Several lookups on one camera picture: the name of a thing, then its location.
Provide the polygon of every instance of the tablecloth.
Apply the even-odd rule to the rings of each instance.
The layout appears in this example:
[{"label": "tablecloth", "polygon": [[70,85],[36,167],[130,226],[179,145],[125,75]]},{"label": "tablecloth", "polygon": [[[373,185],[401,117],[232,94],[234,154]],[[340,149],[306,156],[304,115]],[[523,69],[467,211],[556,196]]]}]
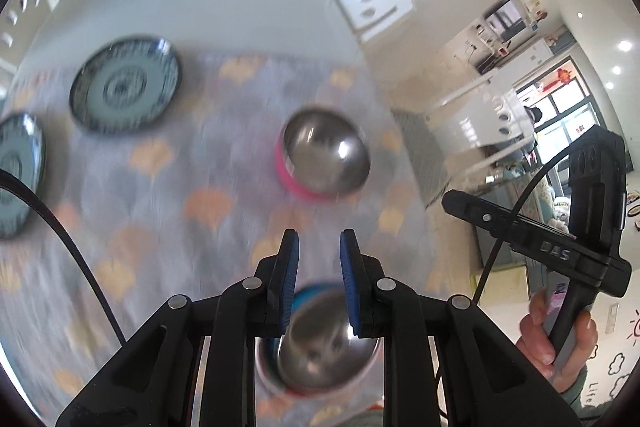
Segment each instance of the tablecloth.
[{"label": "tablecloth", "polygon": [[[340,281],[338,239],[353,228],[391,277],[425,287],[434,257],[423,203],[394,120],[366,69],[322,60],[182,54],[183,79],[151,127],[101,136],[68,108],[80,64],[12,87],[4,115],[26,110],[43,127],[41,195],[76,241],[127,337],[170,296],[218,295],[300,232],[297,287]],[[274,144],[305,104],[336,108],[359,125],[372,156],[363,190],[337,203],[289,194]],[[64,246],[31,215],[0,244],[0,343],[47,425],[118,343]],[[338,396],[271,396],[257,382],[260,425],[330,425],[379,400],[382,363]]]}]

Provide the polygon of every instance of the gray rug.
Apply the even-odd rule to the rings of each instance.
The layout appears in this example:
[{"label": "gray rug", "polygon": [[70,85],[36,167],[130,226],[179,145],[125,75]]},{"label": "gray rug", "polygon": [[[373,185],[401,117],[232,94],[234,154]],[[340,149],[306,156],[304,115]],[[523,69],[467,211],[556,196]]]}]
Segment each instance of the gray rug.
[{"label": "gray rug", "polygon": [[414,169],[424,207],[438,201],[449,187],[444,155],[421,114],[392,110]]}]

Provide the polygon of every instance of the sun drawing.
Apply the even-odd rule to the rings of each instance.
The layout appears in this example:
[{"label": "sun drawing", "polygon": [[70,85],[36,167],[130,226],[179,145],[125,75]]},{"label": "sun drawing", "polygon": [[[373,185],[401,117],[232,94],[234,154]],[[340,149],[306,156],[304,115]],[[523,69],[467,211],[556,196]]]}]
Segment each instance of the sun drawing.
[{"label": "sun drawing", "polygon": [[636,342],[638,341],[638,339],[640,339],[640,312],[638,310],[636,310],[636,317],[637,317],[636,319],[629,321],[630,324],[634,324],[634,329],[633,331],[631,331],[631,333],[627,337],[628,339],[633,337],[634,346],[636,345]]}]

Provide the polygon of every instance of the patterned plate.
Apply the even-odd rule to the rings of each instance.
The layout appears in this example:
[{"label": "patterned plate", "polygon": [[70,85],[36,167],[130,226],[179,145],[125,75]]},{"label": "patterned plate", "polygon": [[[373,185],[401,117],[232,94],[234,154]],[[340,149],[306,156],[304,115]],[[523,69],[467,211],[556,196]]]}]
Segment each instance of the patterned plate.
[{"label": "patterned plate", "polygon": [[[35,118],[21,113],[0,123],[0,169],[37,192],[44,162],[44,136]],[[29,212],[26,203],[0,189],[0,239],[14,237],[20,232]]]},{"label": "patterned plate", "polygon": [[135,131],[158,118],[180,83],[180,64],[168,41],[133,38],[101,49],[82,67],[69,103],[92,131]]}]

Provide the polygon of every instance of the hand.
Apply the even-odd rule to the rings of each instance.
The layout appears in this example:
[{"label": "hand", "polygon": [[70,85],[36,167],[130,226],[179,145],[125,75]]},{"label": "hand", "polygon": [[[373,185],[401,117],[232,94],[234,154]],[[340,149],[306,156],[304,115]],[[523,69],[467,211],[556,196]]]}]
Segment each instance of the hand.
[{"label": "hand", "polygon": [[[518,339],[516,346],[529,359],[529,362],[539,370],[543,377],[548,380],[555,372],[552,363],[556,358],[556,352],[542,329],[546,311],[545,290],[542,289],[531,299],[529,314],[520,321],[520,334],[522,336]],[[574,323],[574,329],[574,350],[553,381],[553,387],[558,393],[564,393],[572,386],[598,342],[596,323],[591,319],[590,312],[583,311],[578,315]]]}]

